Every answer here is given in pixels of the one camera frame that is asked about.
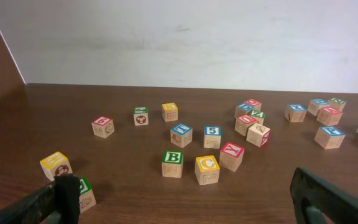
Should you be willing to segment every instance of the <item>yellow block face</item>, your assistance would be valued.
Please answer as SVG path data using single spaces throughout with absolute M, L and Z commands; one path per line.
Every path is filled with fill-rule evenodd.
M 47 169 L 52 169 L 57 165 L 61 164 L 62 162 L 65 162 L 66 160 L 67 157 L 65 157 L 61 152 L 55 152 L 52 155 L 46 157 L 45 159 L 42 159 L 40 163 Z

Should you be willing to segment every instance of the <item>wooden table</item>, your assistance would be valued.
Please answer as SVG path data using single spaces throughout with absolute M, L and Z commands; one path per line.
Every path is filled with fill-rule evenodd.
M 322 126 L 309 113 L 289 123 L 285 106 L 308 106 L 310 99 L 346 99 L 338 125 L 346 134 L 340 149 L 315 141 Z M 254 98 L 263 103 L 264 125 L 272 129 L 262 149 L 234 131 L 234 107 Z M 175 102 L 179 120 L 164 122 L 161 104 Z M 148 106 L 150 124 L 134 126 L 133 109 Z M 93 135 L 92 120 L 111 116 L 116 131 Z M 170 128 L 193 127 L 183 176 L 161 175 Z M 205 125 L 222 127 L 221 146 L 245 147 L 237 172 L 221 169 L 217 184 L 200 186 L 195 157 L 219 150 L 203 148 Z M 358 94 L 207 90 L 124 86 L 30 84 L 0 100 L 0 209 L 48 183 L 39 161 L 55 151 L 66 155 L 78 177 L 88 178 L 98 204 L 80 223 L 295 223 L 290 182 L 305 167 L 358 197 Z

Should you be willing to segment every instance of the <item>brown wooden surface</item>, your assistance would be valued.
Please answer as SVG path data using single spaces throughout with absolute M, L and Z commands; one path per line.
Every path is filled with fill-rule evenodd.
M 321 126 L 308 113 L 289 123 L 289 103 L 310 99 L 347 100 L 338 128 L 340 149 L 324 150 L 314 136 Z M 254 98 L 263 103 L 264 125 L 272 129 L 262 149 L 234 131 L 234 107 Z M 161 104 L 175 102 L 179 120 L 165 123 Z M 134 126 L 133 109 L 148 106 L 150 124 Z M 107 139 L 93 135 L 92 120 L 111 116 L 116 128 Z M 161 175 L 170 128 L 193 127 L 183 176 Z M 198 185 L 195 157 L 215 155 L 203 148 L 205 125 L 222 127 L 221 146 L 245 147 L 237 172 L 221 169 L 219 182 Z M 358 95 L 277 91 L 205 90 L 119 86 L 27 85 L 0 100 L 0 209 L 48 183 L 39 160 L 55 151 L 66 155 L 77 176 L 86 176 L 98 204 L 80 223 L 295 223 L 290 181 L 305 167 L 358 197 Z

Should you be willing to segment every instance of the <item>green block face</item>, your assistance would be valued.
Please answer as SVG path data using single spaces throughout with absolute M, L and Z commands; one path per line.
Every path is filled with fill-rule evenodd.
M 183 162 L 183 151 L 166 150 L 162 162 L 171 164 L 181 164 Z

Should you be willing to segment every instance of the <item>white wall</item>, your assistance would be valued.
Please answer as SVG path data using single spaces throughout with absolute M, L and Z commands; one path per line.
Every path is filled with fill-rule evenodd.
M 27 83 L 358 93 L 358 0 L 0 0 Z

